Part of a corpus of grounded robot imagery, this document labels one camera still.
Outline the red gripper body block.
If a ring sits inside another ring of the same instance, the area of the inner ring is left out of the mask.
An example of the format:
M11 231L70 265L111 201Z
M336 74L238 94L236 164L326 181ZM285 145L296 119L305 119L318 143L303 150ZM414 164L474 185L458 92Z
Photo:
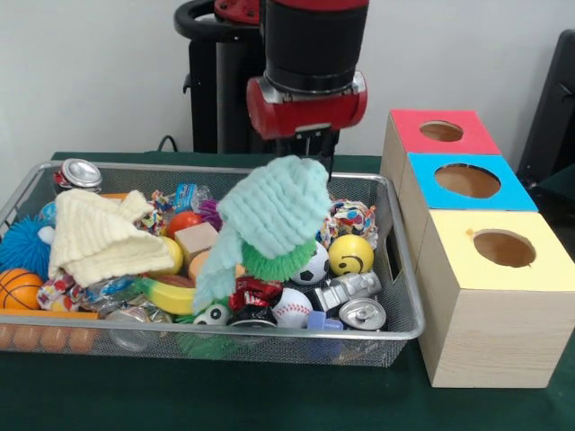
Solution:
M246 104L253 129L265 140L356 126L367 109L367 84L356 72L350 86L327 95L282 92L265 77L248 81Z

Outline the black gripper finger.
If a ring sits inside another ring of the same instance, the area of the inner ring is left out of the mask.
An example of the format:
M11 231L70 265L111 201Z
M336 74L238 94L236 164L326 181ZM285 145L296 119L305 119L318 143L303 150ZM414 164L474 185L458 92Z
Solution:
M332 177L335 147L337 145L336 133L322 133L321 148L317 160L324 166L328 172L328 178Z
M310 140L310 136L295 135L289 140L289 153L306 158L309 155Z

